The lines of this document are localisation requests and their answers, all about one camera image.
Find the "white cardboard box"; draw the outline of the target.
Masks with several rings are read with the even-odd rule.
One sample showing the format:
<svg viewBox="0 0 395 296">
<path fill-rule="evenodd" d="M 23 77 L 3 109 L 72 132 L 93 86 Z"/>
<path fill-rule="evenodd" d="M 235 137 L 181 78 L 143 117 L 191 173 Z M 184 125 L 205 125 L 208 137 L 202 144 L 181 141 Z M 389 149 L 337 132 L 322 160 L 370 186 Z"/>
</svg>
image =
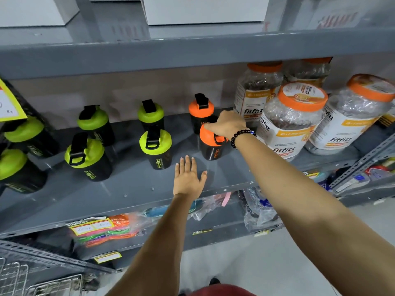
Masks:
<svg viewBox="0 0 395 296">
<path fill-rule="evenodd" d="M 264 21 L 269 0 L 140 0 L 148 25 Z"/>
<path fill-rule="evenodd" d="M 0 0 L 0 28 L 64 26 L 79 11 L 76 0 Z"/>
</svg>

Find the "grey metal shelving rack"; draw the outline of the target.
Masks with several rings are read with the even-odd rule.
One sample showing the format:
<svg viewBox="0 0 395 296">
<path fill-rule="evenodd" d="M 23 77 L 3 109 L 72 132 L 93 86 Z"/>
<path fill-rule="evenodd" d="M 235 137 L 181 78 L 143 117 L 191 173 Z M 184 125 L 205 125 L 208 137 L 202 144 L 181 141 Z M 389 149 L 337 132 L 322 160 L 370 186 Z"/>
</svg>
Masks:
<svg viewBox="0 0 395 296">
<path fill-rule="evenodd" d="M 60 268 L 49 251 L 66 224 L 170 204 L 176 161 L 188 154 L 209 171 L 202 197 L 256 186 L 241 154 L 226 144 L 209 161 L 193 134 L 189 103 L 203 93 L 215 114 L 231 109 L 248 63 L 332 57 L 324 89 L 359 73 L 395 79 L 395 0 L 270 0 L 269 21 L 148 26 L 140 3 L 77 0 L 80 13 L 52 29 L 0 29 L 0 78 L 47 122 L 60 153 L 29 158 L 46 171 L 43 189 L 0 188 L 0 255 Z M 81 133 L 85 105 L 110 116 L 109 179 L 92 182 L 64 160 Z"/>
</svg>

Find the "orange-lidded black shaker bottle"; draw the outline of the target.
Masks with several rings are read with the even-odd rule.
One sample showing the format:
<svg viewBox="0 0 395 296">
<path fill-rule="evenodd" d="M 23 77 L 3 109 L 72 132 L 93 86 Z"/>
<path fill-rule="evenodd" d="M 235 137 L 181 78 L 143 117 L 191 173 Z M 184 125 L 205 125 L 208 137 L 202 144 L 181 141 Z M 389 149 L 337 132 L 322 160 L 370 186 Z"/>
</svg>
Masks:
<svg viewBox="0 0 395 296">
<path fill-rule="evenodd" d="M 229 141 L 224 136 L 214 134 L 206 129 L 204 125 L 200 128 L 200 151 L 206 160 L 219 159 L 223 153 L 224 145 Z"/>
<path fill-rule="evenodd" d="M 201 126 L 208 122 L 209 117 L 214 114 L 214 109 L 214 104 L 203 93 L 195 94 L 195 100 L 189 104 L 194 134 L 199 135 Z"/>
</svg>

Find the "person's red clothing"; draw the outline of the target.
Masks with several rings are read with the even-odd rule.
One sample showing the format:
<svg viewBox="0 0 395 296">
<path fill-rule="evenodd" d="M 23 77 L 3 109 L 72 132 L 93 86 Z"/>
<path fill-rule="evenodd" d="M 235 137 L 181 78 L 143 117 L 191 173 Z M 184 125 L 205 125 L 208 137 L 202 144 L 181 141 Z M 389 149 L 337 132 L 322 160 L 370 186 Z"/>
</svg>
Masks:
<svg viewBox="0 0 395 296">
<path fill-rule="evenodd" d="M 257 296 L 232 284 L 213 284 L 193 291 L 187 296 Z"/>
</svg>

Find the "person's right hand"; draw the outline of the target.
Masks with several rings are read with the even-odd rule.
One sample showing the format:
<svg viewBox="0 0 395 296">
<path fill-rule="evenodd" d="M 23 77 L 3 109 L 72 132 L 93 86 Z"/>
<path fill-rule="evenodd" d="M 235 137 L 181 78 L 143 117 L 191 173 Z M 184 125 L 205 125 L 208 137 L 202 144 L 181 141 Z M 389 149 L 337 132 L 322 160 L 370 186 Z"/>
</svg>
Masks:
<svg viewBox="0 0 395 296">
<path fill-rule="evenodd" d="M 231 139 L 238 131 L 247 129 L 244 119 L 232 110 L 221 111 L 218 119 L 223 122 L 223 136 L 227 139 Z"/>
</svg>

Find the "clear plastic bag blue item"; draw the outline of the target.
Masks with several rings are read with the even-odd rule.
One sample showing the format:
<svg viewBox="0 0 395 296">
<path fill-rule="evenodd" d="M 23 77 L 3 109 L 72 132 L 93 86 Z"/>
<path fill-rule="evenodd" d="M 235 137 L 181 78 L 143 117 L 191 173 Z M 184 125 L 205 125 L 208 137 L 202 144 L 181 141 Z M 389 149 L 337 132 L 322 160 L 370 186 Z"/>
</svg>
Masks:
<svg viewBox="0 0 395 296">
<path fill-rule="evenodd" d="M 200 221 L 204 216 L 216 208 L 220 207 L 225 194 L 216 194 L 209 197 L 196 199 L 189 210 L 188 218 L 194 218 L 196 221 Z M 169 205 L 149 208 L 143 212 L 143 215 L 151 219 L 159 219 L 168 209 Z"/>
</svg>

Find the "clear jar with orange lid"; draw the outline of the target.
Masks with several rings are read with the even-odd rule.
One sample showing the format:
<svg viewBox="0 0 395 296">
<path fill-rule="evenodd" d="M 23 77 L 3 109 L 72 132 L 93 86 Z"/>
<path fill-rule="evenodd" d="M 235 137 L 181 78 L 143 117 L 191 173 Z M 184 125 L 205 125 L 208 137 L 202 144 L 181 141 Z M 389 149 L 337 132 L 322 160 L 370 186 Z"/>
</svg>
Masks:
<svg viewBox="0 0 395 296">
<path fill-rule="evenodd" d="M 267 102 L 275 98 L 284 80 L 282 61 L 248 63 L 247 70 L 238 79 L 233 110 L 247 127 L 259 125 Z"/>
<path fill-rule="evenodd" d="M 327 93 L 313 84 L 289 82 L 265 105 L 257 138 L 283 159 L 291 161 L 324 119 Z"/>
<path fill-rule="evenodd" d="M 378 119 L 377 124 L 380 128 L 386 129 L 389 126 L 391 126 L 394 122 L 395 122 L 395 98 L 392 100 L 391 109 Z"/>
<path fill-rule="evenodd" d="M 353 75 L 346 87 L 328 98 L 325 117 L 305 149 L 322 156 L 343 151 L 391 109 L 394 98 L 393 82 L 371 74 Z"/>
<path fill-rule="evenodd" d="M 330 74 L 333 57 L 297 59 L 285 63 L 283 84 L 303 82 L 322 88 Z"/>
</svg>

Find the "packet of colourful bands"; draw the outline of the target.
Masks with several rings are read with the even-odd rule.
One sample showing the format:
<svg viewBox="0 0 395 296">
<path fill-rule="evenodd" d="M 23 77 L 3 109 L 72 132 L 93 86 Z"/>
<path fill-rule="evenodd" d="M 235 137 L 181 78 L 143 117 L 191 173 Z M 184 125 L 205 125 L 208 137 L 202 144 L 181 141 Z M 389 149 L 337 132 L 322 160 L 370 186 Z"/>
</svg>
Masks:
<svg viewBox="0 0 395 296">
<path fill-rule="evenodd" d="M 67 223 L 74 242 L 79 247 L 91 248 L 111 240 L 143 236 L 144 229 L 134 228 L 135 218 L 128 214 L 92 217 Z"/>
</svg>

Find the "clear plastic bag black item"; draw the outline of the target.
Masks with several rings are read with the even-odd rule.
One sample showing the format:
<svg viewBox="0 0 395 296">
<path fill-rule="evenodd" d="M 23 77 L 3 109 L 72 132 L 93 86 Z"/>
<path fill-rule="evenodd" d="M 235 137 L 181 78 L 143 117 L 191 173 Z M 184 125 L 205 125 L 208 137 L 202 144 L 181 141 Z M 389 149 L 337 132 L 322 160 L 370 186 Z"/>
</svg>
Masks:
<svg viewBox="0 0 395 296">
<path fill-rule="evenodd" d="M 271 229 L 283 224 L 260 187 L 243 189 L 244 225 L 249 232 Z"/>
</svg>

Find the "group of green-lidded shaker bottles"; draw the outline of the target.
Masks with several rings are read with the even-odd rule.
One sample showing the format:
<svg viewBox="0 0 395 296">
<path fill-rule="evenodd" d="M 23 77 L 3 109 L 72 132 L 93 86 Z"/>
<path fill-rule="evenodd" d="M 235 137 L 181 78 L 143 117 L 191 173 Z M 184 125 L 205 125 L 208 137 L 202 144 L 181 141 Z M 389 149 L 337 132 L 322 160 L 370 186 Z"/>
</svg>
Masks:
<svg viewBox="0 0 395 296">
<path fill-rule="evenodd" d="M 163 170 L 171 165 L 172 139 L 164 128 L 164 110 L 152 99 L 143 100 L 138 110 L 144 134 L 139 143 L 153 169 Z M 107 180 L 113 171 L 105 148 L 115 143 L 115 134 L 107 113 L 99 105 L 85 106 L 77 123 L 84 132 L 73 136 L 64 160 L 93 182 Z M 38 158 L 59 153 L 58 142 L 34 116 L 7 121 L 0 133 L 11 144 L 19 144 Z M 0 144 L 0 184 L 21 194 L 35 193 L 44 188 L 47 173 L 38 168 L 20 149 Z"/>
</svg>

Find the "packaged goods on side rack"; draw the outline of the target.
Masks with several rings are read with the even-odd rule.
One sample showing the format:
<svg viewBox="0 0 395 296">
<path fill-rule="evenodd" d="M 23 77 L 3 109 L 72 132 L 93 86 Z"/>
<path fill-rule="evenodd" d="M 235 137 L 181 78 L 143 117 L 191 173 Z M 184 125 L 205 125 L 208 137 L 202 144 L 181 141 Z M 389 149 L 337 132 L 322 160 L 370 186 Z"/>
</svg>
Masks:
<svg viewBox="0 0 395 296">
<path fill-rule="evenodd" d="M 304 172 L 304 175 L 318 183 L 321 187 L 331 193 L 356 189 L 368 185 L 370 182 L 387 179 L 395 176 L 395 157 L 381 159 L 377 163 L 365 169 L 362 173 L 355 175 L 338 188 L 332 189 L 330 185 L 345 171 L 338 169 L 334 171 L 320 172 L 317 169 Z"/>
</svg>

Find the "grey slotted-angle side rack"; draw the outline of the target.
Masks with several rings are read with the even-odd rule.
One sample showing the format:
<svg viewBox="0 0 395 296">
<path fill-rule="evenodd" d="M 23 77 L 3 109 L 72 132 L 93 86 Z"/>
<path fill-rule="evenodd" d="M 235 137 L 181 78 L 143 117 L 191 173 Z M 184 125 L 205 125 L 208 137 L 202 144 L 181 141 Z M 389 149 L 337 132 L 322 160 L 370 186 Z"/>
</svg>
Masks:
<svg viewBox="0 0 395 296">
<path fill-rule="evenodd" d="M 355 148 L 360 150 L 363 156 L 331 184 L 332 189 L 338 188 L 379 160 L 395 157 L 395 128 L 368 130 L 357 139 Z M 395 196 L 395 176 L 370 182 L 363 187 L 332 194 L 348 207 L 393 197 Z"/>
</svg>

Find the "yellow price tag card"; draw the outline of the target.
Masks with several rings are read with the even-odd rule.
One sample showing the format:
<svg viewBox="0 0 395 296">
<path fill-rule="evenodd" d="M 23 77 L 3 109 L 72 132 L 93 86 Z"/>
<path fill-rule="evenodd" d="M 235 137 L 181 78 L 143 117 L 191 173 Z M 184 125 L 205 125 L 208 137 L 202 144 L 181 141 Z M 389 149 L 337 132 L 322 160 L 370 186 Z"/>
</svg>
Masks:
<svg viewBox="0 0 395 296">
<path fill-rule="evenodd" d="M 27 115 L 16 96 L 0 78 L 0 122 L 26 118 Z"/>
</svg>

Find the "person's left forearm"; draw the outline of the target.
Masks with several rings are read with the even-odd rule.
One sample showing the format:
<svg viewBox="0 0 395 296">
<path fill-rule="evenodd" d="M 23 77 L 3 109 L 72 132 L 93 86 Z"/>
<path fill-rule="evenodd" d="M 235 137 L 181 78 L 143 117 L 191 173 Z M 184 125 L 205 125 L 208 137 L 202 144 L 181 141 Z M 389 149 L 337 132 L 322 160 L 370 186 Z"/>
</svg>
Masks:
<svg viewBox="0 0 395 296">
<path fill-rule="evenodd" d="M 194 195 L 177 194 L 121 279 L 105 296 L 177 296 Z"/>
</svg>

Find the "person's left hand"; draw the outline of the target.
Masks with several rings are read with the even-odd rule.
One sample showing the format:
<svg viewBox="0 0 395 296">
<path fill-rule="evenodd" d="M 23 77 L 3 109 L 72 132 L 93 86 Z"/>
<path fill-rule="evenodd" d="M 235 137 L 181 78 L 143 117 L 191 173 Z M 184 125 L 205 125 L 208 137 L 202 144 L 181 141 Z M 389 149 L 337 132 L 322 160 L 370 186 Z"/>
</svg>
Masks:
<svg viewBox="0 0 395 296">
<path fill-rule="evenodd" d="M 200 185 L 201 175 L 198 175 L 197 162 L 194 157 L 191 159 L 191 172 L 185 173 L 185 157 L 180 158 L 180 175 L 174 179 L 173 195 L 174 199 L 196 200 L 203 192 L 204 185 Z"/>
</svg>

